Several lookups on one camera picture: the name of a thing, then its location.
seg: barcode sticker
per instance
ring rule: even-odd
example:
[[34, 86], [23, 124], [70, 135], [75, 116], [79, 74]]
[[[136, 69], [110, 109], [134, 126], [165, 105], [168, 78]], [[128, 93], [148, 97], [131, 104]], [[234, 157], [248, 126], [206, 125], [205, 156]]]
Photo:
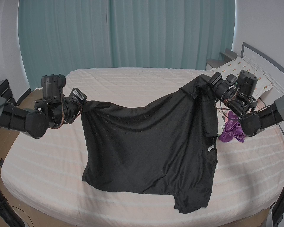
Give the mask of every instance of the barcode sticker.
[[214, 145], [208, 148], [208, 151], [210, 152], [214, 148]]
[[76, 90], [73, 90], [73, 93], [74, 93], [75, 95], [77, 95], [79, 99], [81, 99], [81, 100], [84, 99], [84, 97], [83, 97], [79, 92], [77, 92]]

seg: baseboard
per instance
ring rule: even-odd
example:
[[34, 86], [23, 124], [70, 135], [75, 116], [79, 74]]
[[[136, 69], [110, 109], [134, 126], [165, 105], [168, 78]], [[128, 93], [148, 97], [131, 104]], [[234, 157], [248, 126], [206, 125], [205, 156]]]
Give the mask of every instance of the baseboard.
[[29, 88], [17, 101], [17, 104], [20, 105], [20, 103], [31, 93], [31, 88]]

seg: curtain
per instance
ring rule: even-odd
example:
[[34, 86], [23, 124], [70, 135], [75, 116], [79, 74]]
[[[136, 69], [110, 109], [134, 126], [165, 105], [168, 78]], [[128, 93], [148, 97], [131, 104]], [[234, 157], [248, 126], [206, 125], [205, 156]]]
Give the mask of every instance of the curtain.
[[18, 33], [31, 89], [80, 68], [206, 67], [231, 49], [234, 0], [20, 0]]

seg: white wall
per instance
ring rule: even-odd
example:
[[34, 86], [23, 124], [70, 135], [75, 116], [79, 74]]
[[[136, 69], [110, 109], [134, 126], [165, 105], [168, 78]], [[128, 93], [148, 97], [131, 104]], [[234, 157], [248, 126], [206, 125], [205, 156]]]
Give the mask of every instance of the white wall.
[[284, 0], [236, 0], [232, 50], [240, 55], [243, 42], [284, 66]]
[[0, 0], [0, 80], [8, 79], [18, 100], [29, 88], [18, 38], [19, 0]]

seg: headboard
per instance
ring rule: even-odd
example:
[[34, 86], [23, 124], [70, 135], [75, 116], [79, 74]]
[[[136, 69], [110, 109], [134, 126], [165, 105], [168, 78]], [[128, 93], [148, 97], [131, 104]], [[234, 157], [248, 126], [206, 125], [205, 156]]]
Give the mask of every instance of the headboard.
[[[243, 43], [241, 57], [252, 67], [262, 70], [273, 84], [272, 89], [260, 96], [264, 104], [272, 104], [284, 95], [284, 67], [247, 43]], [[280, 128], [283, 132], [284, 122], [280, 124]]]

